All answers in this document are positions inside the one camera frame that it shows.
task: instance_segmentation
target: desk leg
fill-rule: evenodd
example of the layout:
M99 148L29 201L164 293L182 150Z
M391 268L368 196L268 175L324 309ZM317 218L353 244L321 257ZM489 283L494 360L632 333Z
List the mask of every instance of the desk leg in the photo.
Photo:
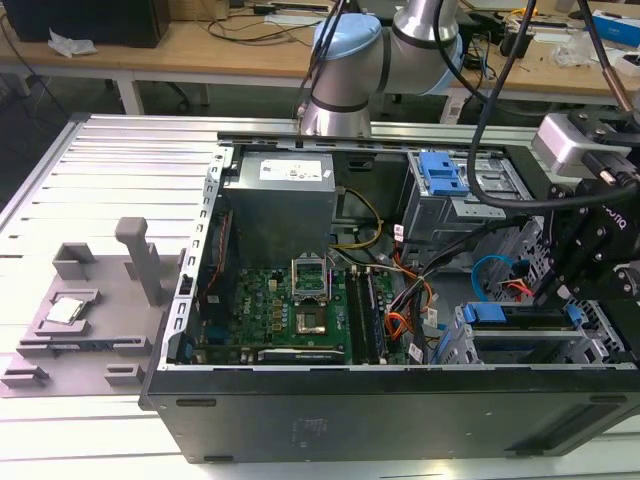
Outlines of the desk leg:
M208 107L211 105L211 97L209 97L209 85L206 83L201 83L198 85L200 88L200 105L203 107Z
M15 91L20 98L27 98L31 95L31 90L29 89L29 85L27 85L24 76L6 74L3 75L2 78L7 82L7 84L9 84L9 88Z
M462 107L469 96L466 92L458 93L457 91L449 93L447 103L444 104L444 110L440 116L440 123L447 125L456 125L460 120Z
M144 107L140 99L140 90L133 80L117 80L120 98L127 115L144 115Z

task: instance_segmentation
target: processor chip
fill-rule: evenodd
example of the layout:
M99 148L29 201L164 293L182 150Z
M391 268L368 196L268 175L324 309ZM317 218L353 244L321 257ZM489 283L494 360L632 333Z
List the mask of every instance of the processor chip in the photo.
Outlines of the processor chip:
M326 335L325 308L306 305L296 308L296 333L300 335Z

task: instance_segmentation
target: white label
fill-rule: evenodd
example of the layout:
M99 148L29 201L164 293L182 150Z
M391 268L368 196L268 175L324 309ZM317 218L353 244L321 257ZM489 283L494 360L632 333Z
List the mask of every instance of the white label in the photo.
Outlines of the white label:
M80 345L54 345L54 350L80 350Z
M423 321L428 327L438 328L438 311L435 308L427 309L427 318Z
M263 160L260 180L321 182L322 163L319 160Z
M411 346L409 347L409 355L416 362L422 363L422 350L420 350L418 347L416 347L416 345L414 343L412 343Z

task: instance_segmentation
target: yellow wire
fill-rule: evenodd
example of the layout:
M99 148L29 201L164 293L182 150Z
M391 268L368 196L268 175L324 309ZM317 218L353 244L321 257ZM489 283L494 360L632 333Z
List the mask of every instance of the yellow wire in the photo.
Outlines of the yellow wire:
M376 222L378 223L378 228L377 228L376 233L373 236L373 238L371 240L367 240L366 242L361 242L361 243L334 243L334 244L331 244L329 246L331 248L340 248L342 250L357 250L359 248L370 247L371 245L376 243L378 241L378 239L380 238L380 236L382 235L382 224L384 222L380 218L380 214L378 213L378 211L375 208L373 208L373 205L371 205L369 200L364 198L362 196L362 194L360 194L360 192L357 192L353 188L345 188L344 190L346 192L350 192L350 193L354 194L356 197L358 197L362 201L362 203L364 203L369 208L369 210L371 210L373 212L373 214L376 217Z

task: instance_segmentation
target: electronic device on desk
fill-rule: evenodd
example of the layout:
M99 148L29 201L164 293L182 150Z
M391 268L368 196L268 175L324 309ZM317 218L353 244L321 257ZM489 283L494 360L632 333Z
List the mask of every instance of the electronic device on desk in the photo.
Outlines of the electronic device on desk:
M169 28L167 0L4 0L20 40L43 42L51 29L74 40L155 47Z
M519 27L514 26L513 24L507 24L504 28L505 34L502 39L502 43L500 43L500 53L503 57L507 57L516 44L516 36L518 35ZM531 45L533 37L535 37L535 33L533 30L528 29L525 39L517 47L515 58L524 58L527 50L529 49L529 45Z

